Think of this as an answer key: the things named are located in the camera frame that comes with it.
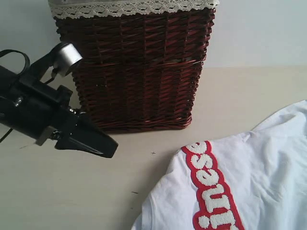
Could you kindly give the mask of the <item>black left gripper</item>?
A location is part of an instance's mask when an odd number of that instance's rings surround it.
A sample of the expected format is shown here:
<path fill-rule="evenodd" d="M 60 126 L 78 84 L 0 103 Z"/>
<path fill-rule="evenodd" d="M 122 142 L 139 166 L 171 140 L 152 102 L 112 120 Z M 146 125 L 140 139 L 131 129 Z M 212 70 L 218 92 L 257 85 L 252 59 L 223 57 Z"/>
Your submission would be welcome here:
<path fill-rule="evenodd" d="M 72 91 L 57 89 L 25 74 L 9 75 L 9 128 L 36 140 L 57 140 L 58 150 L 78 150 L 112 158 L 118 143 L 100 131 L 86 114 L 77 115 L 69 107 Z"/>

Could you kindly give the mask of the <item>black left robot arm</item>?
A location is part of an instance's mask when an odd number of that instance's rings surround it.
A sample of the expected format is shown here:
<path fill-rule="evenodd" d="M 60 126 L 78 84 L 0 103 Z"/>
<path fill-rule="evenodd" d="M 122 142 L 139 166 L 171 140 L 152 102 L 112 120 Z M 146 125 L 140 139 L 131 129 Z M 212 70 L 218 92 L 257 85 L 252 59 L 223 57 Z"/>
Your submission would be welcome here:
<path fill-rule="evenodd" d="M 39 79 L 0 68 L 0 122 L 42 146 L 56 141 L 57 150 L 78 150 L 112 158 L 117 142 L 100 131 L 87 114 L 69 106 L 72 91 L 54 89 Z"/>

